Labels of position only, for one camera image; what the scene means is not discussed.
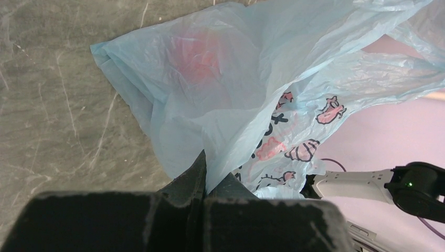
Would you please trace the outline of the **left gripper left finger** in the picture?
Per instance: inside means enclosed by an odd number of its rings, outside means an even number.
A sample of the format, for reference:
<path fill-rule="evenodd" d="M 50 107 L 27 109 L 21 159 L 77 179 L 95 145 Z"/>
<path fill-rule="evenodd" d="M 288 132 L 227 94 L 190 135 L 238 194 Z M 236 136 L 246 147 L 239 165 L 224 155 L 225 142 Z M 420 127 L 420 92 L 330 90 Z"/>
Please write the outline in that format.
<path fill-rule="evenodd" d="M 156 192 L 40 193 L 1 251 L 201 251 L 205 177 L 202 152 Z"/>

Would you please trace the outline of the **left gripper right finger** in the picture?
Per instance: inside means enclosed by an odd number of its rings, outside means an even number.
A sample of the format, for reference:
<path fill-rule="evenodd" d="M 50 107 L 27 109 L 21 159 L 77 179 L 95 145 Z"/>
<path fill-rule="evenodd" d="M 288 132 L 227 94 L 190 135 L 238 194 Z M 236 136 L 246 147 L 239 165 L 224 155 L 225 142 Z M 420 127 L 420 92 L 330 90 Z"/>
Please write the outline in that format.
<path fill-rule="evenodd" d="M 204 251 L 353 251 L 346 221 L 332 203 L 259 199 L 232 174 L 206 197 Z"/>

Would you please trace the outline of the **light blue plastic bag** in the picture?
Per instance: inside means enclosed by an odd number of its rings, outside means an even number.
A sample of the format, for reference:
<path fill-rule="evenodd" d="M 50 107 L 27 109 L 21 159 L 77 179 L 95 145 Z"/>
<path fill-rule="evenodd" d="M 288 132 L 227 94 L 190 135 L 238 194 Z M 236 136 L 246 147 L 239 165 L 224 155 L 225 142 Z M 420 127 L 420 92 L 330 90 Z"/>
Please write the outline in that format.
<path fill-rule="evenodd" d="M 221 35 L 221 78 L 191 85 L 171 38 Z M 355 112 L 444 87 L 444 1 L 223 3 L 90 47 L 165 173 L 200 152 L 206 188 L 228 174 L 258 196 L 300 197 L 315 151 Z"/>

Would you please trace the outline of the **red apple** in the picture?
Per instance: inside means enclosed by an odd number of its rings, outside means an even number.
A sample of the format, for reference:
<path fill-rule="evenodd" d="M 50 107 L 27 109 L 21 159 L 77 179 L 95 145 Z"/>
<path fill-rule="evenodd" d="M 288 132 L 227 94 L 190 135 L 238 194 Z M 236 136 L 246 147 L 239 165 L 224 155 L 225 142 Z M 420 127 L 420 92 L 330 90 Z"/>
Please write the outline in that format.
<path fill-rule="evenodd" d="M 210 28 L 193 29 L 171 38 L 169 60 L 186 82 L 206 86 L 221 78 L 223 52 L 219 32 Z"/>

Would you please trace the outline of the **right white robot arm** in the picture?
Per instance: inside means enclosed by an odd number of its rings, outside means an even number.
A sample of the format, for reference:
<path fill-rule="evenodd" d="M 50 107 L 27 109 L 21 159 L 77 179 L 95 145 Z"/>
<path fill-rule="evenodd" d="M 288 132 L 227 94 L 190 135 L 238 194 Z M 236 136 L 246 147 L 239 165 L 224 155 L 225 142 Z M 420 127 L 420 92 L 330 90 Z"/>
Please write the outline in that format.
<path fill-rule="evenodd" d="M 444 223 L 444 169 L 412 162 L 393 169 L 308 175 L 301 191 L 305 198 L 349 197 L 397 206 L 412 216 Z"/>

